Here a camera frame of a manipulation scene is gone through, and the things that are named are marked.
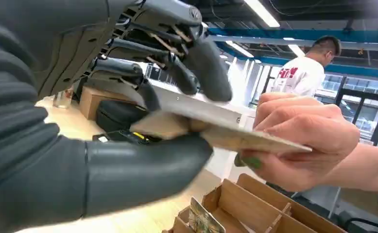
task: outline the wooden card holder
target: wooden card holder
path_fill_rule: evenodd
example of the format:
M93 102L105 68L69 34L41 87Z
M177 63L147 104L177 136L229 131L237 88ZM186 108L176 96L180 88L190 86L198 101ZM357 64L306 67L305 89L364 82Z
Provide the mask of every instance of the wooden card holder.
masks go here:
M249 175L241 174L238 178L237 185L318 233L345 232L303 205L293 201L266 184L255 180Z
M344 232L252 177L242 174L238 183L239 185L224 180L202 200L205 209L225 227L227 233ZM311 220L317 221L321 226L315 228L312 223L312 227L309 227L308 222ZM176 217L173 229L164 233L193 233L188 222L187 207Z

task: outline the black hair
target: black hair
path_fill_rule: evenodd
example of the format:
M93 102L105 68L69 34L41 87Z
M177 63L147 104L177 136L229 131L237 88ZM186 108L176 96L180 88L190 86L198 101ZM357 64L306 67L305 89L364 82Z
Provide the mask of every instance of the black hair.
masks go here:
M322 36L313 43L310 49L310 51L316 52L326 50L332 51L335 56L341 55L341 42L339 39L331 35Z

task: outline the robotic arm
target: robotic arm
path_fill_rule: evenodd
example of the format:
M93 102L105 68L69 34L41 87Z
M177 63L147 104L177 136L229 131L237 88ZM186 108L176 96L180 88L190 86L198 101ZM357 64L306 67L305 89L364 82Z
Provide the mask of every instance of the robotic arm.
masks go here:
M141 205L193 180L212 154L195 133L151 146L71 140L34 104L108 75L157 109L139 67L123 59L155 61L184 93L198 79L208 98L229 101L201 20L178 0L0 0L0 233Z

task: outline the man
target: man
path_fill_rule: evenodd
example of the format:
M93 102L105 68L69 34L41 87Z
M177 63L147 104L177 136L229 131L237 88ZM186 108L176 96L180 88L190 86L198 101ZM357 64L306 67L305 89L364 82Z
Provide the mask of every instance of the man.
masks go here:
M313 97L325 79L324 67L340 54L341 43L337 38L319 38L305 56L297 57L282 67L272 91Z
M254 129L313 148L309 153L240 153L243 164L263 179L288 191L316 185L378 191L378 147L358 143L360 131L338 106L294 94L264 94Z

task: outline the blue beam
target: blue beam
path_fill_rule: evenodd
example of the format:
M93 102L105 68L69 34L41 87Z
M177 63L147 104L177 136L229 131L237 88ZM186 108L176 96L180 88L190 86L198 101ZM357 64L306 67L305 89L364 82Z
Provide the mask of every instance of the blue beam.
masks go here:
M234 57L237 57L238 59L241 59L241 60L259 59L262 63L268 64L268 65L273 65L273 66L283 66L288 61L290 61L289 59L277 58L277 57L248 58L248 57L244 56L243 54L240 54L240 53L233 51L232 49L227 47L222 42L217 42L216 44L218 45L219 48L221 48L226 53L228 53L228 54L230 54ZM338 74L342 74L342 75L355 75L355 76L378 78L378 69L370 68L370 67L355 67L355 66L330 64L327 67L325 67L325 72L338 73Z
M283 39L291 37L299 40L317 40L324 35L332 35L341 41L358 43L378 43L378 31L334 31L334 30L259 30L209 28L211 34L227 36L261 37Z

